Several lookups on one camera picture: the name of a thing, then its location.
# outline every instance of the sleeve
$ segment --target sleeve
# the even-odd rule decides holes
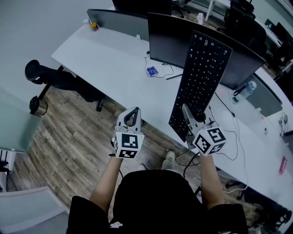
[[[241,204],[217,205],[208,211],[208,223],[213,232],[248,234],[248,227]]]
[[[109,222],[105,211],[83,197],[72,198],[66,234],[105,233],[108,229]]]

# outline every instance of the small blue box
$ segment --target small blue box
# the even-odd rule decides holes
[[[150,76],[154,76],[158,74],[158,71],[155,69],[155,67],[147,68],[147,71],[150,74]]]

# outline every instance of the white sneaker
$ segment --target white sneaker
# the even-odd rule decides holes
[[[144,165],[143,163],[140,163],[140,164],[138,165],[138,170],[147,170],[147,167],[146,167],[146,165]]]
[[[175,162],[175,157],[176,157],[176,154],[174,151],[170,150],[167,155],[166,155],[166,159],[172,161],[172,162]]]

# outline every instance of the keyboard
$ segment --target keyboard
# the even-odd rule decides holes
[[[204,114],[224,74],[232,49],[203,33],[193,31],[180,86],[169,125],[185,142],[189,127],[182,105],[185,103],[195,119]]]

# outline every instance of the water bottle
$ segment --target water bottle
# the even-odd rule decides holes
[[[233,104],[238,104],[245,98],[247,98],[256,89],[256,82],[251,80],[245,83],[244,86],[235,90],[232,94]]]

